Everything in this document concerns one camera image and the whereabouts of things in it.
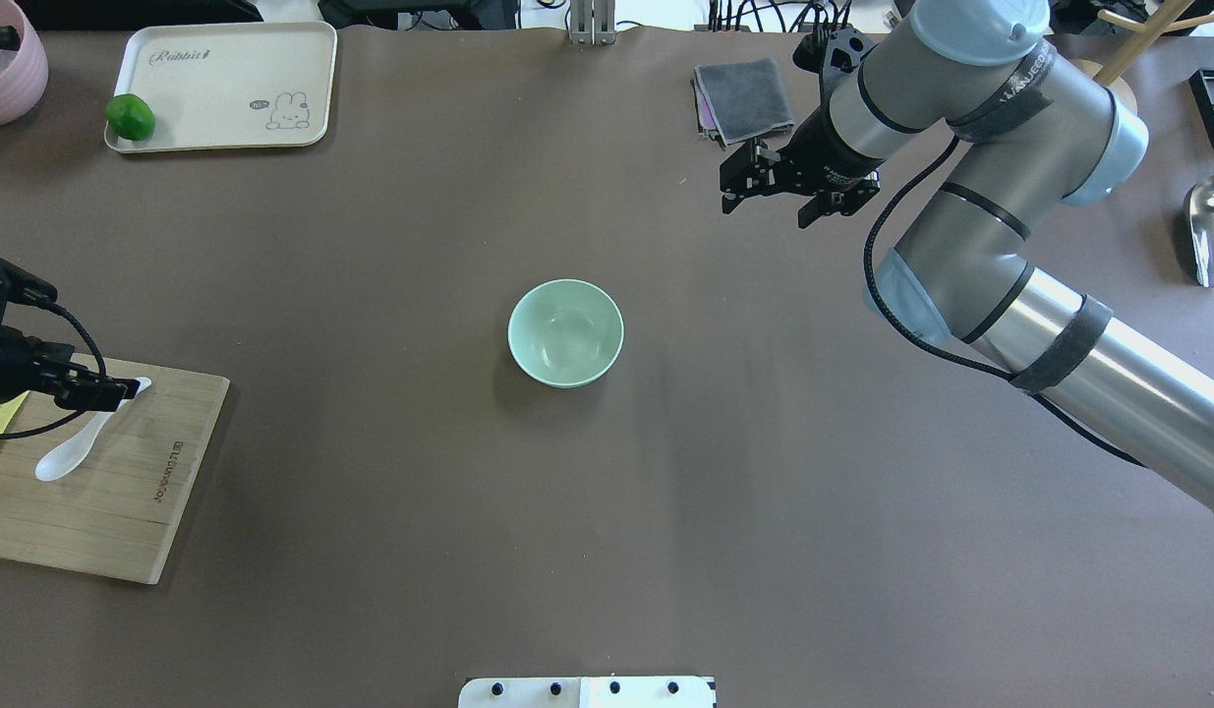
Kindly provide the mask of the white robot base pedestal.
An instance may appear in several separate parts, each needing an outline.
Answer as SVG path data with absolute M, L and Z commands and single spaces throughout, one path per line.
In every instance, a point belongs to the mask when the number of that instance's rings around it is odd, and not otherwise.
M 477 678 L 463 685 L 458 707 L 716 707 L 704 676 Z

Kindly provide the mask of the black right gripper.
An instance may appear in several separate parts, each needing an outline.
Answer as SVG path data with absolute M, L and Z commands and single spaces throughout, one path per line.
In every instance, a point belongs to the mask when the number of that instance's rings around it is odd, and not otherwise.
M 732 214 L 764 185 L 768 196 L 812 197 L 799 208 L 796 223 L 807 230 L 818 219 L 843 213 L 843 203 L 863 203 L 880 189 L 877 162 L 845 143 L 833 128 L 833 94 L 858 69 L 875 46 L 853 28 L 813 28 L 799 43 L 792 63 L 818 78 L 821 102 L 799 124 L 789 145 L 768 166 L 761 140 L 745 140 L 720 165 L 721 213 Z

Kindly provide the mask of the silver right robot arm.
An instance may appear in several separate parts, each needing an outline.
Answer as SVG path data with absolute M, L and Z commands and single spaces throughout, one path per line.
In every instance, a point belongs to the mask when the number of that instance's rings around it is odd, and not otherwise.
M 1214 381 L 1029 264 L 1021 247 L 1053 206 L 1084 206 L 1142 160 L 1147 129 L 1044 36 L 1046 1 L 917 1 L 821 104 L 767 149 L 747 140 L 720 171 L 724 213 L 747 198 L 809 198 L 800 227 L 853 214 L 889 157 L 934 124 L 968 145 L 880 262 L 873 308 L 917 349 L 958 339 L 997 376 L 1105 451 L 1153 470 L 1214 512 Z

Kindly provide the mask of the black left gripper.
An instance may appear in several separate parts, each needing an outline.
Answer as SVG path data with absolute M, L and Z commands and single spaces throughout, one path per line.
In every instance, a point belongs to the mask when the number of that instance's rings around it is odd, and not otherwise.
M 2 318 L 10 304 L 50 308 L 57 305 L 57 287 L 0 259 L 0 404 L 25 391 L 53 397 L 59 409 L 117 412 L 123 400 L 134 400 L 141 380 L 69 375 L 69 359 L 75 349 L 63 342 L 49 342 L 5 325 Z

